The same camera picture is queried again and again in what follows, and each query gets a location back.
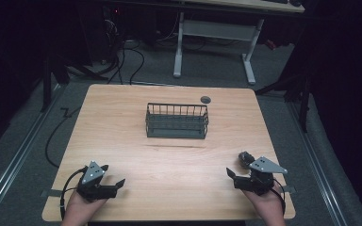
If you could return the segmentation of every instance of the cord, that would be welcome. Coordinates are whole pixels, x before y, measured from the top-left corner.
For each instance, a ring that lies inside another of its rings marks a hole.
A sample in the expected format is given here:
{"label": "cord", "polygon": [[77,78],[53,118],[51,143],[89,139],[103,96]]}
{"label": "cord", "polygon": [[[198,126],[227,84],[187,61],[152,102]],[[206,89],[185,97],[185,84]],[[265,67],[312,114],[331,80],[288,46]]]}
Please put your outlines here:
{"label": "cord", "polygon": [[67,191],[71,190],[71,189],[75,189],[75,187],[74,187],[74,188],[67,189],[67,186],[69,185],[70,181],[71,181],[78,173],[81,173],[81,172],[85,173],[85,172],[87,171],[87,169],[88,169],[88,167],[85,166],[83,169],[79,169],[79,170],[77,170],[76,172],[74,172],[74,173],[69,177],[69,179],[67,179],[67,182],[66,182],[66,184],[64,185],[63,190],[61,191],[61,196],[60,196],[60,214],[61,214],[61,219],[64,219],[64,216],[65,216],[65,214],[66,214],[66,208],[65,208],[65,206],[64,206],[64,194],[65,194]]}
{"label": "cord", "polygon": [[185,44],[183,44],[183,48],[186,49],[186,50],[191,50],[191,51],[198,51],[198,50],[201,50],[202,48],[204,48],[206,46],[206,41],[207,41],[207,38],[206,37],[189,37],[189,39],[185,39],[185,40],[191,40],[191,42],[197,42],[195,40],[201,40],[202,41],[202,44],[201,46],[199,47],[196,47],[196,48],[188,48]]}
{"label": "cord", "polygon": [[172,37],[167,38],[166,40],[157,41],[156,44],[158,44],[160,46],[164,46],[164,47],[173,47],[173,46],[177,45],[177,40],[173,41],[173,43],[171,43],[171,44],[163,44],[162,42],[165,42],[165,41],[169,42],[169,40],[172,40],[172,39],[174,39],[176,37],[177,36],[172,36]]}
{"label": "cord", "polygon": [[128,43],[131,43],[131,42],[136,42],[136,43],[137,43],[136,46],[127,47],[127,49],[137,49],[138,47],[140,47],[140,40],[126,40],[126,41],[124,42],[123,48],[125,47],[125,44],[126,44],[127,42],[128,42]]}
{"label": "cord", "polygon": [[124,64],[124,60],[125,60],[125,53],[124,53],[124,44],[123,44],[123,59],[122,59],[122,64],[119,66],[119,64],[117,64],[117,71],[111,75],[111,77],[107,80],[107,84],[110,84],[111,80],[113,80],[113,78],[116,76],[116,74],[119,74],[119,79],[120,79],[120,84],[123,84],[123,79],[122,79],[122,74],[120,73],[120,69],[123,67]]}
{"label": "cord", "polygon": [[124,50],[129,50],[129,51],[136,52],[137,54],[139,54],[142,57],[142,62],[140,64],[140,66],[137,68],[136,71],[134,71],[133,74],[131,74],[129,83],[130,83],[130,85],[132,85],[132,79],[134,78],[135,74],[140,70],[140,68],[142,68],[143,63],[145,62],[145,57],[143,56],[143,54],[140,51],[137,51],[137,50],[134,50],[134,49],[124,49]]}
{"label": "cord", "polygon": [[234,44],[238,44],[238,43],[242,42],[242,40],[228,40],[227,43],[221,43],[221,42],[214,41],[214,40],[215,39],[207,39],[207,42],[216,44],[216,45],[220,45],[220,46],[229,46],[229,45],[234,45]]}
{"label": "cord", "polygon": [[282,214],[284,215],[285,214],[285,209],[286,209],[286,204],[285,204],[285,190],[284,188],[281,186],[281,184],[276,180],[274,179],[274,181],[280,185],[281,189],[282,189],[282,193],[283,193],[283,197],[281,197],[280,193],[278,193],[276,190],[274,190],[273,188],[270,188],[270,191],[272,193],[274,193],[278,198],[279,200],[281,201],[281,206],[282,206]]}
{"label": "cord", "polygon": [[61,124],[63,124],[66,120],[68,120],[69,118],[72,117],[72,115],[79,111],[81,109],[81,106],[78,107],[76,110],[74,110],[70,115],[67,115],[67,111],[69,110],[69,108],[61,108],[62,110],[65,110],[65,113],[64,113],[64,119],[57,125],[57,127],[54,129],[54,131],[51,133],[51,135],[49,136],[48,140],[46,141],[46,144],[45,144],[45,157],[46,157],[46,160],[54,167],[58,168],[58,164],[54,163],[50,157],[49,157],[49,144],[51,142],[51,139],[52,137],[54,136],[54,134],[56,133],[56,131],[58,130],[58,128],[61,126]]}
{"label": "cord", "polygon": [[177,27],[179,16],[180,16],[180,13],[178,12],[178,13],[177,13],[177,16],[175,17],[175,22],[174,22],[173,29],[172,29],[172,31],[169,33],[169,35],[168,35],[166,38],[163,38],[163,39],[160,39],[160,40],[156,40],[156,42],[159,42],[159,41],[161,41],[161,40],[168,40],[168,39],[172,39],[172,38],[174,38],[174,37],[177,37],[177,35],[173,35],[173,36],[172,36],[172,34],[174,33],[175,28]]}

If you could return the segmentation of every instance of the hand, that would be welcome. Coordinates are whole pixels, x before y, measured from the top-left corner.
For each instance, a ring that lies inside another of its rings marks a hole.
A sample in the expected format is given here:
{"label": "hand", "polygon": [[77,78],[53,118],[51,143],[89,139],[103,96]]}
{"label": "hand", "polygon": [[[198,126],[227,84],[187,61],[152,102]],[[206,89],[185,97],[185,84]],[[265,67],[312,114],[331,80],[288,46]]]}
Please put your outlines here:
{"label": "hand", "polygon": [[83,226],[90,221],[107,200],[88,202],[75,190],[67,203],[66,215],[61,226]]}
{"label": "hand", "polygon": [[[273,189],[280,192],[280,187],[277,183]],[[252,202],[258,215],[264,219],[267,226],[285,226],[283,209],[278,196],[269,191],[261,196],[253,192],[242,190],[243,194]]]}

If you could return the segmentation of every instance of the wire basket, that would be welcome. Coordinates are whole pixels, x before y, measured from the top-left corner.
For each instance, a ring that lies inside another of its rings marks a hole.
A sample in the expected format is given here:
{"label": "wire basket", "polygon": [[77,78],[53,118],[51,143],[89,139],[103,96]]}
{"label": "wire basket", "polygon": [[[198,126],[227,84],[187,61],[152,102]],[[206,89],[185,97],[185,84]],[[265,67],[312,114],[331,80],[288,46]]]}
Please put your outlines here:
{"label": "wire basket", "polygon": [[147,137],[201,138],[207,133],[206,105],[148,103]]}

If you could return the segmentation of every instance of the gray carpet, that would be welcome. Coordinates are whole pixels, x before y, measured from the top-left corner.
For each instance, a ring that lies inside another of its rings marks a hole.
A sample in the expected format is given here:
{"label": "gray carpet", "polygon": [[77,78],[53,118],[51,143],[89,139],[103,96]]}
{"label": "gray carpet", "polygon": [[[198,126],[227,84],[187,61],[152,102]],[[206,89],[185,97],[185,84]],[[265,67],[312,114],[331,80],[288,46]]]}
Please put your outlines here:
{"label": "gray carpet", "polygon": [[[174,46],[157,45],[155,48],[136,42],[127,43],[127,47],[138,46],[135,50],[143,53],[144,64],[133,81],[171,84],[178,86],[225,87],[261,89],[277,80],[293,46],[280,47],[274,51],[266,46],[258,45],[255,49],[252,65],[256,76],[256,85],[249,86],[244,73],[240,55],[235,52],[243,50],[245,43],[220,48],[220,45],[210,43],[198,51],[186,50],[184,53],[183,74],[173,78]],[[199,47],[191,44],[187,48]],[[142,57],[133,51],[125,51],[125,61],[122,80],[128,83],[131,74],[140,66]],[[94,70],[102,67],[96,65]],[[44,222],[41,213],[46,198],[41,196],[44,189],[49,189],[55,179],[57,169],[45,158],[45,145],[55,128],[64,120],[64,110],[69,112],[82,105],[88,86],[102,83],[85,76],[72,76],[67,87],[62,87],[63,93],[58,96],[52,110],[35,136],[30,146],[30,152],[15,176],[7,194],[0,203],[0,225],[58,225]],[[112,84],[119,84],[117,75]],[[41,114],[42,89],[39,85],[29,101],[19,110],[10,122],[10,127],[0,140],[0,177],[8,167],[11,158],[22,145],[25,136],[33,122]],[[271,92],[258,96],[258,101],[268,126],[274,149],[281,166],[288,169],[285,176],[287,183],[295,187],[291,194],[296,209],[296,217],[287,221],[287,225],[333,225],[334,221],[328,211],[314,171],[310,168],[306,149],[295,119],[288,105],[279,92]],[[321,167],[335,191],[338,203],[344,213],[348,225],[362,225],[362,205],[356,197],[349,180],[338,163],[333,150],[323,131],[321,121],[314,103],[310,103],[307,118],[309,140],[311,141]],[[65,120],[52,137],[48,147],[50,159],[59,164],[72,133],[77,114]],[[262,220],[248,220],[247,225],[264,225]]]}

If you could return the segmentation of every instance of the table top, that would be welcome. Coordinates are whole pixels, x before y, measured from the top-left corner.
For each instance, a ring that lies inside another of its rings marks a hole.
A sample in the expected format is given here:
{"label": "table top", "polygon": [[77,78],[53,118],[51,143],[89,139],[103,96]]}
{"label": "table top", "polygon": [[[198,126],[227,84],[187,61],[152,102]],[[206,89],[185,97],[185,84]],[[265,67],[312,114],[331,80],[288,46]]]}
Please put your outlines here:
{"label": "table top", "polygon": [[184,2],[224,5],[228,7],[254,8],[284,12],[304,12],[304,7],[294,7],[291,3],[282,4],[263,0],[184,0]]}
{"label": "table top", "polygon": [[[207,96],[205,139],[147,137],[148,103],[201,105]],[[92,85],[80,110],[52,189],[61,190],[76,170],[95,160],[109,165],[101,185],[125,178],[117,197],[95,215],[98,221],[236,220],[258,218],[234,189],[226,168],[247,176],[238,154],[278,163],[251,89]],[[282,174],[274,174],[282,184]],[[75,186],[74,177],[69,187]],[[286,194],[285,218],[295,210]],[[42,217],[61,221],[59,198],[49,197]]]}

